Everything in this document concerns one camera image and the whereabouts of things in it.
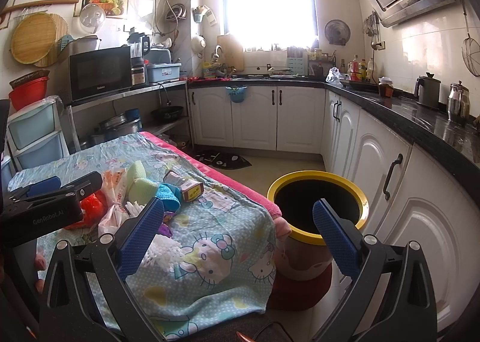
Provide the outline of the blue knitted cloth bundle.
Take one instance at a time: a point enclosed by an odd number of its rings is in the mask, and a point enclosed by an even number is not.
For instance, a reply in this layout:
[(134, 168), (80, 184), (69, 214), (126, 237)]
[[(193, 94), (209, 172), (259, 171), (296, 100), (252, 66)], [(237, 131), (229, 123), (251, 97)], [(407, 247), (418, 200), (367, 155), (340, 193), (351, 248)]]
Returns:
[(162, 183), (159, 185), (155, 196), (163, 203), (163, 208), (167, 212), (176, 213), (181, 208), (182, 193), (175, 185)]

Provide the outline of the black microwave oven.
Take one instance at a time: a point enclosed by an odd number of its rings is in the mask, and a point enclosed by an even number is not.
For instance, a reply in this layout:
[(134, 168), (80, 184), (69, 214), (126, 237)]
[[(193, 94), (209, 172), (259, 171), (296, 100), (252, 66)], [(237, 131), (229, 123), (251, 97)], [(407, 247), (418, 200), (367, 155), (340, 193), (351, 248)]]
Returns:
[(132, 86), (128, 46), (83, 52), (69, 57), (69, 100), (129, 89)]

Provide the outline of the steel thermos jug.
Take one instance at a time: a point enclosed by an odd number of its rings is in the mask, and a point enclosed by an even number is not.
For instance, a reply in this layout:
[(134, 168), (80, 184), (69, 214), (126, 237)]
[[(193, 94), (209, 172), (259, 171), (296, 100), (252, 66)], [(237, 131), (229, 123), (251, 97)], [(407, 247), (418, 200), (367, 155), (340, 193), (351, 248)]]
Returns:
[(470, 91), (462, 81), (451, 84), (448, 96), (448, 119), (465, 127), (470, 116)]

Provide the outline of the white orange plastic bag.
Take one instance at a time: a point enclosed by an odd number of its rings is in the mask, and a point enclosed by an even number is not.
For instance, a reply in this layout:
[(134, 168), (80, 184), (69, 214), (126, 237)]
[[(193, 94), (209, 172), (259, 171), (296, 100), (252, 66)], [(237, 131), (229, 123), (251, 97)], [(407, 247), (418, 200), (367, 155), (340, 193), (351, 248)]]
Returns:
[(101, 193), (106, 199), (106, 213), (97, 227), (98, 236), (115, 234), (121, 225), (130, 218), (137, 217), (144, 205), (136, 201), (125, 201), (127, 193), (127, 170), (117, 168), (103, 172)]

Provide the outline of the white purple crumpled wrapper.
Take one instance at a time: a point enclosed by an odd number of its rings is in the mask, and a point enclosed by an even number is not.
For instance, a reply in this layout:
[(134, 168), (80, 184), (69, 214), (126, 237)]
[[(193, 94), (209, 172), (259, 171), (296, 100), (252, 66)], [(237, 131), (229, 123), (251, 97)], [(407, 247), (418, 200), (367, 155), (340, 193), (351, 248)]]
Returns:
[(141, 266), (156, 266), (164, 272), (173, 272), (174, 266), (181, 263), (183, 258), (182, 244), (173, 239), (171, 224), (177, 213), (168, 212), (162, 224), (154, 235)]

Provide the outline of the steel pot with lid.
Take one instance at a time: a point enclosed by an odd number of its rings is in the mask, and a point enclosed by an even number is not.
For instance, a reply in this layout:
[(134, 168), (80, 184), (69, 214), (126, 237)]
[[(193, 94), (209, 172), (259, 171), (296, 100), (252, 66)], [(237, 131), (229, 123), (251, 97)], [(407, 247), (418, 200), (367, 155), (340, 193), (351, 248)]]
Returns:
[(99, 124), (102, 135), (106, 141), (140, 132), (143, 123), (137, 108), (129, 109), (120, 115), (113, 116)]

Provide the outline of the pink blanket under cloth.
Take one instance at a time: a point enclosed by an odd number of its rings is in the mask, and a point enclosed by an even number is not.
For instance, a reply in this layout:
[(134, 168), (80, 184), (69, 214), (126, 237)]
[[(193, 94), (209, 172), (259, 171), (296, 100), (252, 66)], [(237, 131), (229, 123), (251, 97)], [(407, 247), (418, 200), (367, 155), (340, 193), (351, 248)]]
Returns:
[(171, 152), (182, 156), (182, 158), (188, 160), (193, 166), (195, 166), (199, 171), (201, 171), (204, 175), (211, 177), (212, 179), (216, 180), (223, 185), (230, 187), (231, 189), (235, 189), (239, 193), (244, 194), (252, 201), (256, 202), (257, 204), (262, 205), (272, 217), (274, 222), (276, 237), (281, 242), (285, 241), (289, 234), (291, 234), (291, 228), (287, 221), (282, 217), (280, 208), (274, 204), (272, 201), (267, 199), (267, 197), (257, 193), (253, 189), (243, 185), (234, 179), (222, 174), (219, 171), (216, 171), (214, 168), (210, 168), (204, 163), (199, 162), (198, 160), (192, 158), (188, 154), (182, 152), (175, 146), (168, 144), (167, 142), (163, 141), (159, 137), (151, 134), (150, 132), (142, 131), (141, 135), (145, 137), (147, 140), (155, 144), (156, 146), (166, 148)]

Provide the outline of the yellow rimmed trash bin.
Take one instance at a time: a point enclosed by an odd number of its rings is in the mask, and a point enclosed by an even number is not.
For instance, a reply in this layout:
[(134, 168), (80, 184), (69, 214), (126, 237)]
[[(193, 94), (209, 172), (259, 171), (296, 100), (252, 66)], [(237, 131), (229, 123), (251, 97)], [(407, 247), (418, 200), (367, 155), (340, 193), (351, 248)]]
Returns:
[(356, 253), (358, 242), (348, 232), (367, 223), (369, 204), (351, 181), (327, 171), (294, 171), (270, 185), (268, 199), (290, 228), (275, 252), (278, 271), (288, 279), (315, 279), (342, 249)]

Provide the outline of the fruit picture on wall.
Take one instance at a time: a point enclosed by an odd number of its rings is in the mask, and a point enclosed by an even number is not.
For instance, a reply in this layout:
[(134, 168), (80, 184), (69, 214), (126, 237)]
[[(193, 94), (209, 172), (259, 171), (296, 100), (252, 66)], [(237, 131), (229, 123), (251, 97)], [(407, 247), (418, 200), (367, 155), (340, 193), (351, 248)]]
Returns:
[(78, 0), (74, 6), (74, 17), (79, 17), (81, 10), (89, 5), (97, 5), (105, 12), (106, 18), (124, 19), (128, 12), (129, 0)]

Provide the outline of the wooden cutting board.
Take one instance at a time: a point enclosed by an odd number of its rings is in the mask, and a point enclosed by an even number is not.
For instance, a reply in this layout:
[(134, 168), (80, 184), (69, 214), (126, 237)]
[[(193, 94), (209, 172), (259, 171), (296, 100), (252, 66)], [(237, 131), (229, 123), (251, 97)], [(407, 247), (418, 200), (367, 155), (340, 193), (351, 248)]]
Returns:
[(218, 35), (217, 44), (223, 49), (223, 59), (230, 68), (235, 68), (237, 72), (243, 72), (245, 69), (243, 47), (231, 34)]

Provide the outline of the Hello Kitty blue tablecloth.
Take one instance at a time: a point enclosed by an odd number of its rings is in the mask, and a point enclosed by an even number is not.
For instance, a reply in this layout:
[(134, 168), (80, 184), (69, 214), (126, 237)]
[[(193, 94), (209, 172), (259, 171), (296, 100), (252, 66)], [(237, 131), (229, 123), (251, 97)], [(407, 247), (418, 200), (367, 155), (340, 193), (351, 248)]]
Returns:
[(224, 321), (263, 313), (272, 292), (278, 216), (252, 197), (192, 163), (162, 142), (133, 133), (66, 158), (16, 173), (9, 189), (57, 176), (67, 184), (92, 171), (104, 180), (109, 211), (94, 228), (60, 229), (41, 237), (53, 254), (60, 240), (83, 245), (118, 227), (154, 196), (171, 201), (167, 175), (203, 187), (194, 201), (168, 211), (137, 272), (126, 281), (158, 330), (178, 340)]

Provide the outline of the green knitted cloth bundle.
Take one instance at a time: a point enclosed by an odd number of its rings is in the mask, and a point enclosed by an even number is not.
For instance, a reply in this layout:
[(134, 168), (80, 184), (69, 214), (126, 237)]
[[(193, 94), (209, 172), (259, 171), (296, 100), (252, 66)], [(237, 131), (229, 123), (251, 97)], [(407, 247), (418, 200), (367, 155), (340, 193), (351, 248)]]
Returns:
[(135, 161), (127, 171), (127, 201), (145, 206), (157, 193), (160, 184), (147, 178), (140, 160)]

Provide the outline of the red plastic basin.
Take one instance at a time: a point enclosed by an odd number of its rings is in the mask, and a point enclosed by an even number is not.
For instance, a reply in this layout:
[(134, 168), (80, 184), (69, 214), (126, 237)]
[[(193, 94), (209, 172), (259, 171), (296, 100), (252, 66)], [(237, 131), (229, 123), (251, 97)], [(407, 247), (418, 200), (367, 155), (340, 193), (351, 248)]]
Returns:
[(16, 111), (45, 98), (48, 76), (39, 77), (24, 83), (9, 93), (11, 105)]

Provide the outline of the crushed pink red carton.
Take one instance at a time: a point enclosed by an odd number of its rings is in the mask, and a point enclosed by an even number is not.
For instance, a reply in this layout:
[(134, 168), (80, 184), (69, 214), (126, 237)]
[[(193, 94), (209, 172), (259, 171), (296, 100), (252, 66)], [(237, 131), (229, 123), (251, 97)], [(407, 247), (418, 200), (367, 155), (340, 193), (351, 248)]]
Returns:
[(163, 178), (165, 184), (172, 185), (180, 190), (181, 199), (184, 202), (194, 201), (203, 194), (203, 182), (180, 176), (173, 170), (168, 171)]

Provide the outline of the red stool under bin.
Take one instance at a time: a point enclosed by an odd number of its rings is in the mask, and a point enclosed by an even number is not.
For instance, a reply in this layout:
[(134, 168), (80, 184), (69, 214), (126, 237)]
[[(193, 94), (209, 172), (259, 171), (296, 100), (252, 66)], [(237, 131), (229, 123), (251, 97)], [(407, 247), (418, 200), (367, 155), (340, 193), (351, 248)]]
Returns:
[(310, 280), (294, 280), (277, 273), (269, 296), (268, 310), (303, 311), (315, 306), (329, 291), (332, 264)]

